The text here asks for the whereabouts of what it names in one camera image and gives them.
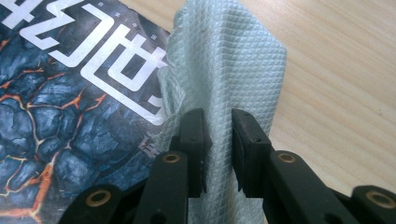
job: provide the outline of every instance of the wood grain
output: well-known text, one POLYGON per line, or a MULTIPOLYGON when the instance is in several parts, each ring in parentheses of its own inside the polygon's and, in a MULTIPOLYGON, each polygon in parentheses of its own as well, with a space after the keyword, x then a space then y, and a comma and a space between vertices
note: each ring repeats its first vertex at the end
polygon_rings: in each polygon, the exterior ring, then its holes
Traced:
MULTIPOLYGON (((122 0, 171 31, 181 0, 122 0)), ((326 185, 396 192, 396 1, 244 0, 288 50, 270 138, 326 185)))

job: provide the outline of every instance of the cleaning cloth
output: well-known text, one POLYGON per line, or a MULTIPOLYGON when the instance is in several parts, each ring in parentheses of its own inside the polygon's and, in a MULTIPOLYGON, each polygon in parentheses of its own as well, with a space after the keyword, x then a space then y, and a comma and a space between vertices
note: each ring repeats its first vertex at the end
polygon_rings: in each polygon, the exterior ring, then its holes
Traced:
POLYGON ((203 108, 213 146, 207 193, 189 200, 189 223, 262 223, 262 200, 237 191, 232 108, 251 113, 268 134, 285 69, 285 48, 234 0, 189 0, 176 14, 159 70, 168 116, 157 142, 168 149, 180 118, 203 108))

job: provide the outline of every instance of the folded cloth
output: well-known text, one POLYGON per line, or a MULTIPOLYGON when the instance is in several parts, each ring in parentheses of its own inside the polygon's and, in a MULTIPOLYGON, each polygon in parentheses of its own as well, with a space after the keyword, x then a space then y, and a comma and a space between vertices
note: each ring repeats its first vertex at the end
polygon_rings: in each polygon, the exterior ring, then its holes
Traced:
POLYGON ((238 1, 189 0, 175 16, 167 61, 158 76, 168 119, 157 143, 168 149, 180 118, 199 107, 213 141, 206 161, 207 193, 190 199, 189 223, 262 223, 262 200, 237 191, 231 110, 251 113, 269 133, 285 48, 238 1))

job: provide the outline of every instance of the light blue cloth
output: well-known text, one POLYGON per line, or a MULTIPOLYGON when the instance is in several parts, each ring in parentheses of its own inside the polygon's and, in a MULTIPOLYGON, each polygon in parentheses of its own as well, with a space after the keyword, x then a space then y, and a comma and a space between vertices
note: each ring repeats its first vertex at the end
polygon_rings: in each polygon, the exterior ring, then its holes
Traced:
POLYGON ((159 71, 168 119, 157 142, 168 149, 180 118, 203 108, 213 147, 207 194, 190 199, 189 223, 260 223, 262 200, 237 192, 231 109, 253 114, 268 134, 286 63, 285 48, 234 0, 190 0, 176 14, 169 65, 159 71))

